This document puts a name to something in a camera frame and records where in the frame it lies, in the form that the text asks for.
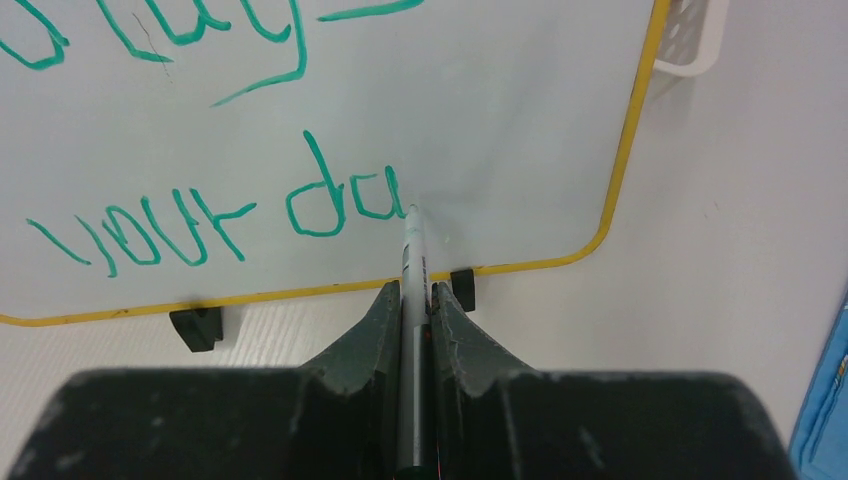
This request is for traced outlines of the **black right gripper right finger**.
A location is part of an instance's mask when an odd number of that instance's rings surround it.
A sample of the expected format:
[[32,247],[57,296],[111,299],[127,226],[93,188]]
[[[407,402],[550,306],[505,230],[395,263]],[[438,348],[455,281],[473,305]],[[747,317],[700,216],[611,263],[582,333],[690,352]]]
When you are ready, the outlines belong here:
[[450,286],[432,285],[437,445],[444,479],[513,479],[510,414],[501,378],[533,368],[464,311]]

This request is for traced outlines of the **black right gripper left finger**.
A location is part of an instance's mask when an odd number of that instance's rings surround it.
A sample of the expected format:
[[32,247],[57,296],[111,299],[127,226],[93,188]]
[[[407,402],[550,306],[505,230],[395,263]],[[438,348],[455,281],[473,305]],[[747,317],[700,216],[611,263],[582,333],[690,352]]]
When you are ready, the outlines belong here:
[[401,289],[377,293],[365,315],[302,369],[298,470],[315,479],[391,479],[398,420]]

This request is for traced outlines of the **green whiteboard marker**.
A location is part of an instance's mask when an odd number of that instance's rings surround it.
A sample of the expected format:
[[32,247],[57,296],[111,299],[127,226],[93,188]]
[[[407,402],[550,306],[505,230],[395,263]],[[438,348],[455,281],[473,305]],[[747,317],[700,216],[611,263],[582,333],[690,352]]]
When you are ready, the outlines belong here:
[[405,218],[399,364],[397,479],[437,479],[430,287],[417,205]]

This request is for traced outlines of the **yellow-framed whiteboard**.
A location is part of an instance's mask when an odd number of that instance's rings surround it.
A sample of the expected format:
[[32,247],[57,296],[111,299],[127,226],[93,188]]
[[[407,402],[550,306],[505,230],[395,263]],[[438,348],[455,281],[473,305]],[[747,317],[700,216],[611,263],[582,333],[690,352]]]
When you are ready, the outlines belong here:
[[558,267],[615,211],[666,1],[5,1],[1,319]]

